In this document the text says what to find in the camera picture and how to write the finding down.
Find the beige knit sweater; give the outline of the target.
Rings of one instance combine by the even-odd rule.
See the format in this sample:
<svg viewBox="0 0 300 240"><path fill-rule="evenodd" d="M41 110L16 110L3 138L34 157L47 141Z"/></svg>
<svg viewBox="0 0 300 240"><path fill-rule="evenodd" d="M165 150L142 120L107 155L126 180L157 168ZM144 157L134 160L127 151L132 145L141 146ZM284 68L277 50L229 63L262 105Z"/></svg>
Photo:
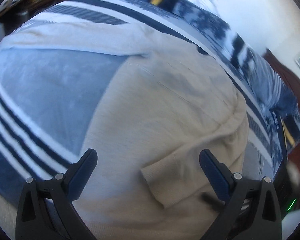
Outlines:
<svg viewBox="0 0 300 240"><path fill-rule="evenodd" d="M207 148L242 169L246 103L195 44L142 23L40 23L0 43L0 132L23 179L98 163L74 205L98 239L200 239L217 214L199 165Z"/></svg>

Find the rolled blue patterned quilt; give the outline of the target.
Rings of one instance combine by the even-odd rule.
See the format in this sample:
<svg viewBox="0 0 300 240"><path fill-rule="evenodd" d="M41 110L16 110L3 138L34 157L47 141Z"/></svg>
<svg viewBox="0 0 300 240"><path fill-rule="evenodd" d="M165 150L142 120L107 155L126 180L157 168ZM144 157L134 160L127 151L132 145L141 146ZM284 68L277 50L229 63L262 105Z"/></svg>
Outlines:
<svg viewBox="0 0 300 240"><path fill-rule="evenodd" d="M228 63L230 63L230 66L235 68L239 77L249 84L249 76L247 73L248 63L251 59L251 52L254 50L250 48L238 33L233 31L230 25L224 20L210 10L206 10L188 0L139 1L152 4L166 12L182 18L198 29L212 42L217 51L223 55ZM300 142L300 111L296 96L287 85L286 87L291 92L291 99L287 105L287 110L277 111L276 109L268 109L263 103L262 106L266 109L267 119L269 121L274 120L274 118L271 117L271 114L273 114L281 122L283 133L285 135L283 145L287 152L291 153Z"/></svg>

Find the blue striped bed blanket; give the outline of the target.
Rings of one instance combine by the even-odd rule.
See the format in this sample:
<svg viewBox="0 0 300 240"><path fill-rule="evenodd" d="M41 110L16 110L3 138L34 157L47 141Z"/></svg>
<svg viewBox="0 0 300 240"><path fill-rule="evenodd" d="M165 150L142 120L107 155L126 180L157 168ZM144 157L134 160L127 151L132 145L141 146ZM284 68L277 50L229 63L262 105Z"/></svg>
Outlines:
<svg viewBox="0 0 300 240"><path fill-rule="evenodd" d="M170 208L206 180L207 147L232 170L256 155L275 174L286 157L275 72L258 54L244 76L237 37L218 16L182 1L172 12L140 0L68 0L0 42L0 194L19 203L25 180L50 179L87 148L97 168L76 201ZM177 156L186 185L165 178Z"/></svg>

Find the grey striped pillow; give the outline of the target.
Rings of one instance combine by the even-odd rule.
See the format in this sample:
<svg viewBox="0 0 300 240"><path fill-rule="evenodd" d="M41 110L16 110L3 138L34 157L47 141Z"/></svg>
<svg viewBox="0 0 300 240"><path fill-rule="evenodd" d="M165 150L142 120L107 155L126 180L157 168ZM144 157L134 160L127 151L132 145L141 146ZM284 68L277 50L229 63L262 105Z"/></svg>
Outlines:
<svg viewBox="0 0 300 240"><path fill-rule="evenodd" d="M291 92L270 64L254 51L251 52L247 73L254 94L268 109L288 109Z"/></svg>

